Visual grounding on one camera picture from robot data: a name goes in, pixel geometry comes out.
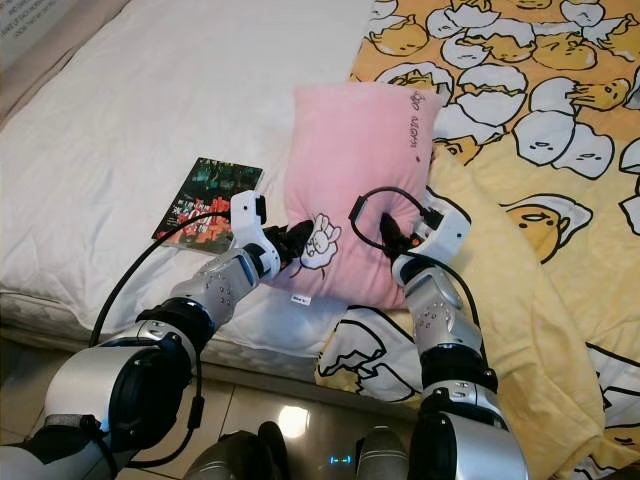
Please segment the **pink plush pillow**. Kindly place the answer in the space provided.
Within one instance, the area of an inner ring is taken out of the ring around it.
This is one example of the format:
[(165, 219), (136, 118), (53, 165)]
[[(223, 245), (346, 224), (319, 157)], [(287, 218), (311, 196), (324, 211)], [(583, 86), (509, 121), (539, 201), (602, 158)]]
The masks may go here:
[(273, 287), (346, 305), (404, 306), (392, 260), (357, 234), (380, 242), (383, 214), (420, 219), (411, 201), (426, 193), (440, 109), (436, 93), (393, 84), (297, 88), (285, 214), (288, 225), (314, 221), (314, 232)]

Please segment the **dark illustrated paperback book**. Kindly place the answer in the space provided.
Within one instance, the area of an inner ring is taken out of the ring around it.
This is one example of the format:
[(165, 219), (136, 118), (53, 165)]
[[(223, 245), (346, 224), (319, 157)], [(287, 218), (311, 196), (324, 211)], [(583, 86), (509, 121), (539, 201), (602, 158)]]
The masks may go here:
[(262, 169), (200, 157), (166, 207), (154, 238), (173, 232), (170, 246), (209, 253), (227, 251), (230, 236), (230, 197), (256, 189)]

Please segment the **yellow cartoon egg blanket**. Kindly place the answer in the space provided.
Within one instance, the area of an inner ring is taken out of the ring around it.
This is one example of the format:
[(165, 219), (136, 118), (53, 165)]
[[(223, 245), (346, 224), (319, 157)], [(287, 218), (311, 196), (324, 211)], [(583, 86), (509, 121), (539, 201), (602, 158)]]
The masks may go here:
[(372, 0), (351, 77), (443, 101), (428, 191), (515, 467), (640, 475), (640, 0)]

